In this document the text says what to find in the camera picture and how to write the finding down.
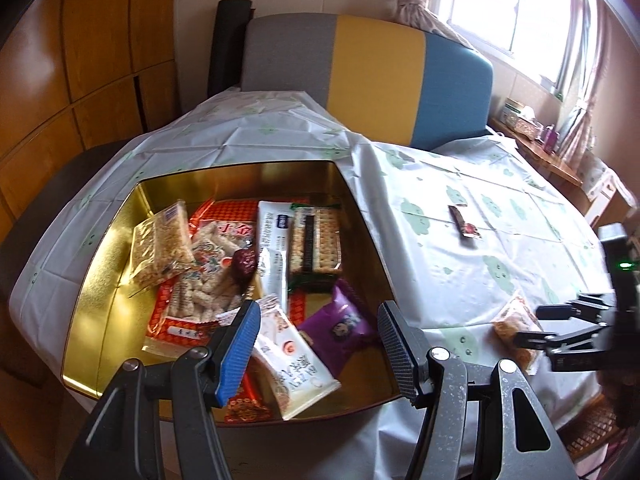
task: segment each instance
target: plastic table cover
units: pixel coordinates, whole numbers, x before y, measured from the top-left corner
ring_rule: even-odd
[[[226,91],[172,124],[136,137],[61,211],[10,298],[27,341],[60,374],[82,279],[100,239],[142,178],[241,162],[331,159],[350,186],[407,321],[434,345],[493,366],[508,356],[490,320],[519,290],[530,306],[609,290],[597,237],[580,213],[517,153],[511,139],[456,140],[437,153],[371,142],[304,92]],[[464,244],[448,205],[482,239]],[[579,320],[543,322],[569,332]],[[556,427],[598,393],[592,372],[552,373],[542,359],[530,384]],[[90,409],[92,402],[80,398]],[[469,471],[477,407],[467,412],[461,473]],[[222,428],[234,478],[404,478],[423,412],[405,399],[334,420]],[[178,470],[162,424],[165,465]]]

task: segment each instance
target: screw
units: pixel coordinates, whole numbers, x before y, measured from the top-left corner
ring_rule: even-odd
[[[189,357],[191,359],[203,359],[209,354],[209,349],[206,346],[194,346],[189,350]]]
[[[516,363],[511,359],[501,359],[498,366],[500,366],[500,370],[507,374],[513,374],[518,369]]]
[[[451,354],[449,353],[449,350],[442,348],[441,346],[436,346],[436,348],[431,349],[431,357],[438,361],[446,361],[450,356]]]
[[[140,361],[137,359],[127,359],[122,363],[122,369],[126,372],[132,372],[133,370],[137,370],[140,366]]]

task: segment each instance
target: purple snack bag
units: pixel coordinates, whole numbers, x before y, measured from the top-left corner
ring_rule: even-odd
[[[360,305],[349,284],[337,280],[332,300],[298,326],[301,335],[335,378],[356,350],[378,337],[358,308]]]

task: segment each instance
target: golden tin box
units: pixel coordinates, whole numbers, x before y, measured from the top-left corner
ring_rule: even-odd
[[[301,196],[308,197],[312,205],[341,204],[343,276],[375,314],[382,301],[393,299],[387,273],[358,206],[331,161],[239,164],[159,176],[142,180],[133,189],[87,270],[66,341],[62,368],[65,385],[97,399],[126,359],[136,357],[145,365],[163,360],[142,351],[158,288],[133,295],[133,285],[123,279],[129,273],[131,238],[137,224],[178,199],[185,201],[192,214],[209,198],[286,200]],[[398,396],[382,345],[356,352],[338,379],[340,389],[295,420],[357,412]],[[269,387],[259,383],[265,401],[273,406]],[[224,424],[224,410],[213,411],[217,423]],[[161,416],[171,418],[169,402],[161,404]]]

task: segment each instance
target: blue gripper pad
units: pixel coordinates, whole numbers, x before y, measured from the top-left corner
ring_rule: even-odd
[[[238,392],[238,386],[254,348],[260,330],[260,306],[255,301],[244,302],[220,346],[214,350],[212,361],[218,368],[218,384],[214,396],[219,408],[226,406],[229,397]]]

